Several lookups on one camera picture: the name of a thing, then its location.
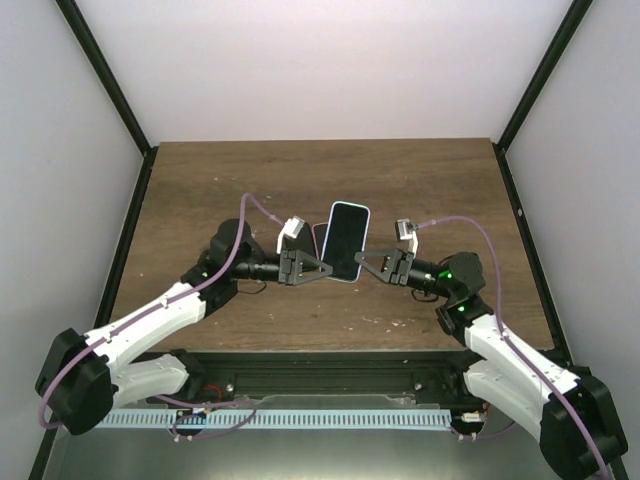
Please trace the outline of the pink phone case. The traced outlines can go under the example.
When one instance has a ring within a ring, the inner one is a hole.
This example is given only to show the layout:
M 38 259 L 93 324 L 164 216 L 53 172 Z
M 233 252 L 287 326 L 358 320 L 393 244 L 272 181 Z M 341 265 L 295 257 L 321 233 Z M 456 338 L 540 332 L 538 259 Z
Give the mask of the pink phone case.
M 322 252 L 323 252 L 324 241 L 326 238 L 327 230 L 328 230 L 327 222 L 316 223 L 311 227 L 316 257 L 318 259 L 322 258 Z

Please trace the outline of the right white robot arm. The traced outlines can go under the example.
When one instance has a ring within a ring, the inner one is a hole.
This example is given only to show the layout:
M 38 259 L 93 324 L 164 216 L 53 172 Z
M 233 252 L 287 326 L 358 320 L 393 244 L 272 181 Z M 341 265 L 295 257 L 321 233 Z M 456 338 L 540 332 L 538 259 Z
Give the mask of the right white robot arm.
M 627 453 L 608 387 L 554 363 L 499 322 L 480 296 L 486 282 L 477 254 L 459 252 L 432 263 L 389 249 L 358 252 L 355 260 L 384 283 L 444 298 L 435 310 L 441 328 L 480 357 L 445 376 L 445 393 L 458 403 L 475 396 L 497 407 L 538 442 L 560 478 L 605 472 Z

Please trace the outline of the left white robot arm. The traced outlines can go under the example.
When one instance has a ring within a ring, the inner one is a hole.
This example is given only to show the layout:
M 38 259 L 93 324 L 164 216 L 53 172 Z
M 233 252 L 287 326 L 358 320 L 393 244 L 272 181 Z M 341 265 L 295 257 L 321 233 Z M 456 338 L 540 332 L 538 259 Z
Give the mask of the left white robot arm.
M 203 372 L 184 351 L 143 361 L 172 334 L 223 308 L 241 280 L 298 286 L 329 276 L 332 266 L 303 250 L 264 251 L 250 225 L 228 219 L 196 263 L 166 292 L 129 315 L 84 334 L 68 328 L 50 346 L 35 390 L 41 413 L 73 435 L 88 432 L 112 410 L 154 396 L 184 404 L 204 392 Z

